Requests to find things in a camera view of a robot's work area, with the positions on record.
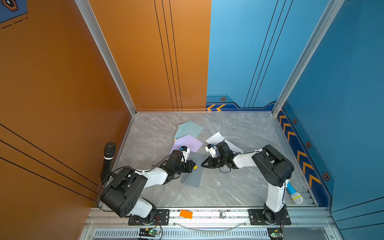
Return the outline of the grey envelope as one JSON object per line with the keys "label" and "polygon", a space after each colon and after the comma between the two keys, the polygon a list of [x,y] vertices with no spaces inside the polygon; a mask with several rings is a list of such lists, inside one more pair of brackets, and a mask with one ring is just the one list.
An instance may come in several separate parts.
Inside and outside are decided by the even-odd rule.
{"label": "grey envelope", "polygon": [[203,175],[203,167],[201,167],[201,164],[207,159],[206,154],[200,154],[200,153],[190,153],[189,160],[192,160],[194,163],[196,163],[197,169],[193,170],[191,173],[186,174],[184,173],[181,177],[181,184],[193,188],[199,188],[202,175]]}

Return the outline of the blue floral letter paper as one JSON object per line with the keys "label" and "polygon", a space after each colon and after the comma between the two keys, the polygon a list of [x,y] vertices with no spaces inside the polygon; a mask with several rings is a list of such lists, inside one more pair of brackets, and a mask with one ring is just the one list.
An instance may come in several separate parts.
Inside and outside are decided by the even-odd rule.
{"label": "blue floral letter paper", "polygon": [[240,149],[239,147],[235,146],[230,141],[228,141],[226,139],[223,139],[223,142],[228,145],[228,147],[230,148],[231,151],[233,151],[235,153],[244,153],[244,151],[242,149]]}

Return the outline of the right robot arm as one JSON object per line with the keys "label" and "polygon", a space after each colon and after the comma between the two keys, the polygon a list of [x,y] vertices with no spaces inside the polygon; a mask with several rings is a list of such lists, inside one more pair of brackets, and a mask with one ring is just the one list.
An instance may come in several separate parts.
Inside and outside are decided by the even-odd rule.
{"label": "right robot arm", "polygon": [[285,191],[295,170],[283,154],[271,145],[253,152],[235,153],[226,142],[208,144],[205,150],[210,156],[201,164],[203,168],[228,167],[237,170],[257,167],[268,182],[262,219],[269,225],[282,223],[286,212]]}

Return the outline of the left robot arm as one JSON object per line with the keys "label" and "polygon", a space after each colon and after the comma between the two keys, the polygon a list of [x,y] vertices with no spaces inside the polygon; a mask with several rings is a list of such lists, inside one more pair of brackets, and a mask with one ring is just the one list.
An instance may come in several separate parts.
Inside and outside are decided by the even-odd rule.
{"label": "left robot arm", "polygon": [[156,219],[157,207],[141,198],[144,189],[165,185],[182,174],[190,174],[197,169],[192,160],[187,159],[187,152],[174,150],[157,165],[149,170],[136,170],[129,166],[106,175],[107,184],[99,200],[121,218],[136,216],[146,224]]}

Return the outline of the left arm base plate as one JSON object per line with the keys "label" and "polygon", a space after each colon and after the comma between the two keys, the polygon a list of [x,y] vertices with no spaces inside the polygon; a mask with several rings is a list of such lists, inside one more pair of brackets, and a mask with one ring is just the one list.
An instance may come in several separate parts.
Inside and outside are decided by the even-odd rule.
{"label": "left arm base plate", "polygon": [[145,218],[142,218],[137,215],[131,215],[129,218],[129,226],[154,226],[160,224],[162,226],[167,226],[170,219],[170,210],[169,209],[156,209],[152,210],[149,215]]}

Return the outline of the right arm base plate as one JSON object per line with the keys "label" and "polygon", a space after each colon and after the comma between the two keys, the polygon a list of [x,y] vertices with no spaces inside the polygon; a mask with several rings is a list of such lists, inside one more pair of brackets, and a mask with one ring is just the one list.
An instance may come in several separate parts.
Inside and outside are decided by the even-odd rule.
{"label": "right arm base plate", "polygon": [[248,214],[252,226],[280,224],[284,226],[290,226],[292,224],[288,211],[285,208],[281,209],[277,213],[274,213],[271,210],[249,209]]}

